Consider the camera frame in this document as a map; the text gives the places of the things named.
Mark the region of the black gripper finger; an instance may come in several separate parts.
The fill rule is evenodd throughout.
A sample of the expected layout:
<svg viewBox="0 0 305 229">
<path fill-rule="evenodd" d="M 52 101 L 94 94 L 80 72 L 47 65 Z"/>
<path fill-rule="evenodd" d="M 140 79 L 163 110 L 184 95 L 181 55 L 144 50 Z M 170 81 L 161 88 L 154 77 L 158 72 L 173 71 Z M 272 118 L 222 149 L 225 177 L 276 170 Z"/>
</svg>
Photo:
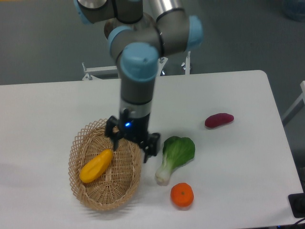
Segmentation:
<svg viewBox="0 0 305 229">
<path fill-rule="evenodd" d="M 123 138 L 123 135 L 119 129 L 119 120 L 115 116 L 111 116 L 106 121 L 105 136 L 110 138 L 113 144 L 113 151 L 116 151 L 119 146 L 119 140 Z"/>
<path fill-rule="evenodd" d="M 140 142 L 140 148 L 144 151 L 144 163 L 147 162 L 149 157 L 157 156 L 160 150 L 160 137 L 159 133 L 151 133 Z"/>
</svg>

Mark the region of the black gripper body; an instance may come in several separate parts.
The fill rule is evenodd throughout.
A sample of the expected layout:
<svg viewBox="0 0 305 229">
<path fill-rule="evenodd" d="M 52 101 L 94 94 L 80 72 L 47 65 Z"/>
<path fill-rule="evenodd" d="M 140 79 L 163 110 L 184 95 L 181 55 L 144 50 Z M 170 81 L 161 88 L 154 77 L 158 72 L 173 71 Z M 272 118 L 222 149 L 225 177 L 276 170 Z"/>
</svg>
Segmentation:
<svg viewBox="0 0 305 229">
<path fill-rule="evenodd" d="M 150 114 L 143 117 L 132 117 L 127 108 L 120 111 L 118 128 L 123 138 L 139 145 L 143 145 L 148 139 L 148 124 Z"/>
</svg>

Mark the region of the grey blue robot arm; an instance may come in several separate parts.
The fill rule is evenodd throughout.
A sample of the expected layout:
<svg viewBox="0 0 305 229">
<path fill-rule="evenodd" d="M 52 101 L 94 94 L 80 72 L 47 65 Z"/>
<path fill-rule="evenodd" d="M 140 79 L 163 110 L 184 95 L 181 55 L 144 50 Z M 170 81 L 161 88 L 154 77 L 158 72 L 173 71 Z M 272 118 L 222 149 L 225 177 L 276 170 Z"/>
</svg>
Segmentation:
<svg viewBox="0 0 305 229">
<path fill-rule="evenodd" d="M 145 158 L 156 156 L 160 134 L 149 133 L 155 78 L 162 57 L 197 48 L 203 41 L 203 25 L 188 16 L 178 0 L 153 0 L 156 21 L 143 28 L 141 0 L 77 0 L 74 3 L 84 23 L 116 19 L 119 25 L 107 35 L 108 49 L 121 79 L 119 117 L 111 116 L 105 135 L 117 148 L 119 140 L 136 143 Z"/>
</svg>

